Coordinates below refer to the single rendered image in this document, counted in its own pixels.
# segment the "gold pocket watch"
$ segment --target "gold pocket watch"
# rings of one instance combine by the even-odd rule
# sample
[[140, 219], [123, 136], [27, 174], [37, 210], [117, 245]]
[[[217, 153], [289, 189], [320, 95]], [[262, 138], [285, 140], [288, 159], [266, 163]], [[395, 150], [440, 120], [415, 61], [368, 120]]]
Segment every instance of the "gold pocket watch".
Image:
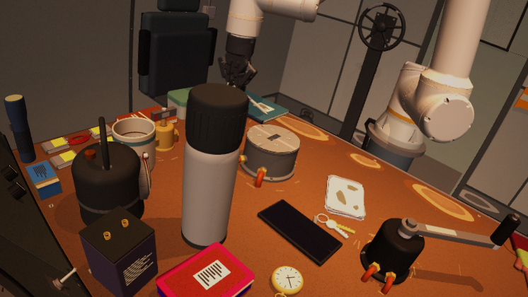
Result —
[[290, 266], [281, 266], [271, 274], [271, 284], [279, 292], [275, 294], [275, 297], [285, 297], [299, 293], [304, 280], [297, 269]]

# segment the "chair backrest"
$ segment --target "chair backrest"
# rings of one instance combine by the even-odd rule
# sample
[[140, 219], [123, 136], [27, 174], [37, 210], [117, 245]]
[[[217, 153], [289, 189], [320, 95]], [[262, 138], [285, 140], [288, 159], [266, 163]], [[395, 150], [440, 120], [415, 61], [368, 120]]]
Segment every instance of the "chair backrest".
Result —
[[142, 14], [139, 31], [139, 89], [151, 98], [207, 82], [217, 29], [197, 13], [200, 0], [158, 0], [162, 12]]

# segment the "orange ring stain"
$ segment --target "orange ring stain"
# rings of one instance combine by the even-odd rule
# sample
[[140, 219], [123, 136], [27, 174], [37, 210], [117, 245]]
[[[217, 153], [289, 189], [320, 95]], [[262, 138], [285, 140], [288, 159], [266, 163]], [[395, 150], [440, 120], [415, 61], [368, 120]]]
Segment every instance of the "orange ring stain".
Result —
[[326, 136], [321, 130], [316, 129], [315, 127], [312, 127], [309, 124], [306, 124], [304, 122], [298, 121], [296, 119], [292, 119], [291, 117], [280, 117], [280, 118], [277, 118], [276, 120], [277, 122], [290, 128], [291, 130], [299, 134], [302, 134], [306, 137], [309, 137], [315, 140], [320, 140], [320, 141], [329, 140], [328, 136]]
[[363, 165], [363, 166], [367, 166], [368, 168], [374, 168], [374, 169], [380, 169], [381, 168], [381, 165], [376, 162], [375, 160], [371, 160], [363, 155], [360, 155], [358, 153], [351, 153], [350, 154], [350, 157], [358, 162], [359, 164]]
[[424, 185], [414, 184], [413, 189], [429, 203], [440, 209], [441, 211], [454, 216], [457, 219], [463, 221], [472, 222], [475, 218], [467, 211], [464, 207], [460, 206], [456, 202], [436, 193], [435, 191], [428, 189]]

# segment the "black box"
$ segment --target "black box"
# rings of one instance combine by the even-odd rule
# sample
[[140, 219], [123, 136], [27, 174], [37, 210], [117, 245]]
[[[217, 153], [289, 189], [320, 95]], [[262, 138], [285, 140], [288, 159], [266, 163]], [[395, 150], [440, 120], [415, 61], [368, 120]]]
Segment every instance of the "black box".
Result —
[[93, 277], [117, 297], [135, 295], [158, 274], [154, 229], [121, 206], [79, 235]]

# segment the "bunch of keys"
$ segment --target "bunch of keys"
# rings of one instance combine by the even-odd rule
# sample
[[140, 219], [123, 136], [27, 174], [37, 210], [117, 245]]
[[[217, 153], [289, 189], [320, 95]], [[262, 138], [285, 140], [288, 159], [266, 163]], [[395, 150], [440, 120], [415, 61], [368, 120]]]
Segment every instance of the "bunch of keys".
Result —
[[[319, 216], [325, 216], [326, 217], [326, 221], [321, 221], [319, 219]], [[314, 216], [314, 223], [323, 223], [326, 225], [327, 228], [329, 229], [333, 229], [335, 231], [337, 231], [339, 234], [341, 234], [341, 236], [343, 236], [345, 239], [348, 238], [348, 234], [345, 233], [343, 230], [346, 230], [352, 234], [355, 234], [356, 232], [350, 228], [348, 228], [347, 226], [343, 226], [343, 225], [340, 225], [338, 224], [336, 221], [334, 220], [330, 220], [330, 218], [325, 215], [325, 214], [318, 214], [317, 216]]]

